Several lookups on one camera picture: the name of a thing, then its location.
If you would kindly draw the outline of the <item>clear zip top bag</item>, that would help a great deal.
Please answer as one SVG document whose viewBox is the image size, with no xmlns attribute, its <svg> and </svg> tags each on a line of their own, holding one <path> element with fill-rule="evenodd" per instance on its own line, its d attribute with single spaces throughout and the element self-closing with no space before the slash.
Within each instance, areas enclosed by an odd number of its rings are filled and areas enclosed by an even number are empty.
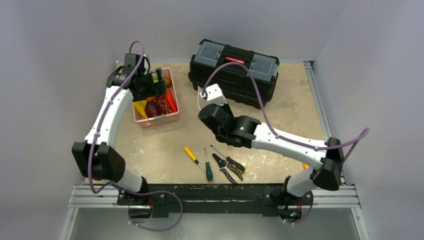
<svg viewBox="0 0 424 240">
<path fill-rule="evenodd" d="M 204 108 L 207 103 L 207 100 L 203 96 L 203 88 L 200 86 L 197 87 L 196 103 L 199 111 Z"/>
</svg>

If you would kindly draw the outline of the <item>yellow toy banana upper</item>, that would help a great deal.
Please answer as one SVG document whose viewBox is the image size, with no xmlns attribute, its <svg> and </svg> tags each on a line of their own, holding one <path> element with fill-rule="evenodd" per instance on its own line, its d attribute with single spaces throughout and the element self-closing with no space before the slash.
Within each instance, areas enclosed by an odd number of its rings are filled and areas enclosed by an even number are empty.
<svg viewBox="0 0 424 240">
<path fill-rule="evenodd" d="M 141 100 L 134 102 L 134 107 L 137 110 L 138 114 L 142 119 L 147 119 L 148 116 L 146 114 L 145 108 L 146 108 L 147 100 Z"/>
</svg>

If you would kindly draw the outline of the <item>orange toy carrot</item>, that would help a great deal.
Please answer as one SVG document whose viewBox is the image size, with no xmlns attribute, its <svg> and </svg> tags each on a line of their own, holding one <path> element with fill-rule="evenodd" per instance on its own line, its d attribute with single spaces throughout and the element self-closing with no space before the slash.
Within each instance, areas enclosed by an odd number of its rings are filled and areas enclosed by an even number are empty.
<svg viewBox="0 0 424 240">
<path fill-rule="evenodd" d="M 177 107 L 177 104 L 175 102 L 175 99 L 174 99 L 174 97 L 172 95 L 172 90 L 169 87 L 167 87 L 166 90 L 167 90 L 167 92 L 164 95 L 164 99 L 167 101 L 168 106 L 171 109 L 171 111 L 173 113 L 176 113 L 178 111 L 178 107 Z"/>
</svg>

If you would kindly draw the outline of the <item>black orange screwdriver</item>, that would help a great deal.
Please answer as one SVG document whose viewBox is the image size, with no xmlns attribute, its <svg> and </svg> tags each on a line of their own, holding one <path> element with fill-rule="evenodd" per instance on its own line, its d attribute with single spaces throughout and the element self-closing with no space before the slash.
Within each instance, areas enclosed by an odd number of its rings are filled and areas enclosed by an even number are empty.
<svg viewBox="0 0 424 240">
<path fill-rule="evenodd" d="M 238 163 L 237 161 L 235 161 L 234 159 L 232 159 L 231 157 L 225 155 L 223 152 L 221 152 L 218 148 L 216 148 L 213 145 L 210 145 L 215 151 L 217 151 L 220 155 L 222 155 L 238 172 L 240 172 L 241 174 L 244 174 L 246 172 L 246 168 Z"/>
</svg>

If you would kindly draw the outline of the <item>yellow handled screwdriver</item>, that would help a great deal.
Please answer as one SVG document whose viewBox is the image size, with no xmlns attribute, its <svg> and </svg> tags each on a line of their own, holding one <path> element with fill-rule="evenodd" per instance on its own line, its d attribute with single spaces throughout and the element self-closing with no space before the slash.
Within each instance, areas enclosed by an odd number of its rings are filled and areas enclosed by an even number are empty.
<svg viewBox="0 0 424 240">
<path fill-rule="evenodd" d="M 193 154 L 193 152 L 187 147 L 184 147 L 184 151 L 187 153 L 188 157 L 203 171 L 205 172 L 205 170 L 203 169 L 203 167 L 200 165 L 198 159 L 195 157 L 195 155 Z"/>
</svg>

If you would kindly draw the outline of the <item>green handled screwdriver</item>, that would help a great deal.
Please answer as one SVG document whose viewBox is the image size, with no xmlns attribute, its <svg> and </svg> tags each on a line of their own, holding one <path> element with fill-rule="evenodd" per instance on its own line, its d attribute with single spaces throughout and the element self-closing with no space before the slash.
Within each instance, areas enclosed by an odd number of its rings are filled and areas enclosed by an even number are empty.
<svg viewBox="0 0 424 240">
<path fill-rule="evenodd" d="M 211 170 L 210 162 L 208 160 L 208 154 L 206 148 L 204 148 L 204 155 L 205 155 L 205 167 L 206 167 L 206 179 L 209 183 L 213 182 L 213 173 Z"/>
</svg>

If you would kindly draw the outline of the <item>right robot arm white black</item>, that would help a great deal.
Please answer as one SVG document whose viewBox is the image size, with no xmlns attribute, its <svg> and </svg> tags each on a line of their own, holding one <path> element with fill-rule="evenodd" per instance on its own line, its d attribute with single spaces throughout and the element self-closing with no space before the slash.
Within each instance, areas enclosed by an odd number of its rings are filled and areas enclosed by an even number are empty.
<svg viewBox="0 0 424 240">
<path fill-rule="evenodd" d="M 278 129 L 270 129 L 260 120 L 233 116 L 229 105 L 208 104 L 198 113 L 199 120 L 210 129 L 220 143 L 236 148 L 266 150 L 308 165 L 306 170 L 290 176 L 280 196 L 288 204 L 316 188 L 339 190 L 344 163 L 343 150 L 335 146 L 340 140 L 315 140 Z"/>
</svg>

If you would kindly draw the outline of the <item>pink plastic basket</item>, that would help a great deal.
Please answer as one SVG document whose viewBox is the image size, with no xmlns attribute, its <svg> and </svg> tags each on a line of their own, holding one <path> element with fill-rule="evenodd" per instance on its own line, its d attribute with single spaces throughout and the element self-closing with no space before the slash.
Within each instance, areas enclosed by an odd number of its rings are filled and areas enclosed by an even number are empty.
<svg viewBox="0 0 424 240">
<path fill-rule="evenodd" d="M 151 118 L 143 118 L 139 114 L 137 108 L 133 105 L 132 106 L 133 119 L 142 128 L 151 127 L 151 126 L 158 125 L 158 124 L 174 122 L 174 121 L 178 121 L 180 119 L 180 106 L 179 106 L 179 102 L 178 102 L 178 98 L 177 98 L 176 89 L 174 87 L 175 80 L 174 80 L 172 71 L 169 67 L 164 67 L 164 68 L 162 68 L 162 72 L 163 72 L 163 75 L 165 77 L 170 78 L 170 81 L 172 83 L 172 86 L 170 87 L 170 92 L 172 94 L 172 97 L 173 97 L 175 105 L 176 105 L 176 112 L 169 113 L 169 114 L 163 114 L 163 115 L 155 116 L 155 117 L 151 117 Z"/>
</svg>

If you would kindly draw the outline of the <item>black plastic toolbox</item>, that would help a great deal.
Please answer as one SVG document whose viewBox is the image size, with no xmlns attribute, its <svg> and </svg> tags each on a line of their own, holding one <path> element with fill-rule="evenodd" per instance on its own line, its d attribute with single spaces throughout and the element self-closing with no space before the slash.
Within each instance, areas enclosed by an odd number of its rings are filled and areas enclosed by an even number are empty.
<svg viewBox="0 0 424 240">
<path fill-rule="evenodd" d="M 279 58 L 209 39 L 199 42 L 189 63 L 188 78 L 193 88 L 195 90 L 198 87 L 203 88 L 218 67 L 232 62 L 240 63 L 249 69 L 255 79 L 262 104 L 270 102 L 278 80 Z M 260 108 L 252 81 L 240 66 L 231 65 L 223 68 L 209 84 L 218 84 L 227 99 Z"/>
</svg>

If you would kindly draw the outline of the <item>purple toy grapes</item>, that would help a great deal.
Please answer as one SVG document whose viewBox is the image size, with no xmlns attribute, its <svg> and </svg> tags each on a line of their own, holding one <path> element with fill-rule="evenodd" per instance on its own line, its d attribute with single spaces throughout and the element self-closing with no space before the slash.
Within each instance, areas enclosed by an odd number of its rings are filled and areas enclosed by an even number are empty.
<svg viewBox="0 0 424 240">
<path fill-rule="evenodd" d="M 157 96 L 155 98 L 156 104 L 159 106 L 162 115 L 167 115 L 173 113 L 169 103 L 163 96 Z"/>
</svg>

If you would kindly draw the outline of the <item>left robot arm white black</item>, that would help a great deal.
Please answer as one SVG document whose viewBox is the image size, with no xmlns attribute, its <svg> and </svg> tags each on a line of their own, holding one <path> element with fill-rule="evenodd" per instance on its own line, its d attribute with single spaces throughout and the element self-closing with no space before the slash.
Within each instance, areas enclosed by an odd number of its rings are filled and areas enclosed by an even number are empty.
<svg viewBox="0 0 424 240">
<path fill-rule="evenodd" d="M 124 158 L 115 150 L 116 139 L 125 112 L 131 102 L 165 93 L 163 74 L 156 69 L 152 76 L 147 55 L 127 53 L 124 64 L 106 79 L 105 96 L 89 133 L 84 140 L 73 143 L 71 152 L 91 191 L 98 194 L 107 185 L 130 192 L 138 205 L 146 203 L 149 191 L 143 187 L 145 178 L 131 172 Z"/>
</svg>

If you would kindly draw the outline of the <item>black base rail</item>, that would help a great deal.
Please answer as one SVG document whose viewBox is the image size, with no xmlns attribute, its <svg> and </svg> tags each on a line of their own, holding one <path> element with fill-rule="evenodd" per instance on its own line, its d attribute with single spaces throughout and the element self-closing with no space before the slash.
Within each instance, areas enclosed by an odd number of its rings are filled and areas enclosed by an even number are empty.
<svg viewBox="0 0 424 240">
<path fill-rule="evenodd" d="M 282 183 L 242 184 L 165 184 L 149 183 L 142 196 L 120 190 L 119 206 L 146 207 L 154 218 L 166 218 L 170 213 L 185 214 L 256 214 L 299 220 L 302 208 L 313 203 L 313 193 L 301 197 L 285 191 Z"/>
</svg>

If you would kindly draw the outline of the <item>orange toy fruit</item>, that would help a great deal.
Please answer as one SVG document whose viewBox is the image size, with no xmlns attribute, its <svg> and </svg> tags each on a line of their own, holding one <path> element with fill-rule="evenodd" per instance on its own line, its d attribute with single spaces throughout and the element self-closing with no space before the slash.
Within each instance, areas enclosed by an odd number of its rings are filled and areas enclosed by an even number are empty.
<svg viewBox="0 0 424 240">
<path fill-rule="evenodd" d="M 172 82 L 172 80 L 171 80 L 169 77 L 165 76 L 165 77 L 164 77 L 164 81 L 165 81 L 165 83 L 166 83 L 166 87 L 167 87 L 167 88 L 171 88 L 171 87 L 172 87 L 173 82 Z"/>
</svg>

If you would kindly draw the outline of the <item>red toy pomegranate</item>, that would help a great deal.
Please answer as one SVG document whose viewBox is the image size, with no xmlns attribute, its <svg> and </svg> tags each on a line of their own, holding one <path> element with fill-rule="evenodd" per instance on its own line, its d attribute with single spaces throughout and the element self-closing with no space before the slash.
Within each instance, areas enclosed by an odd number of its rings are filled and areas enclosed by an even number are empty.
<svg viewBox="0 0 424 240">
<path fill-rule="evenodd" d="M 144 111 L 148 118 L 158 117 L 162 114 L 162 109 L 155 101 L 147 101 Z"/>
</svg>

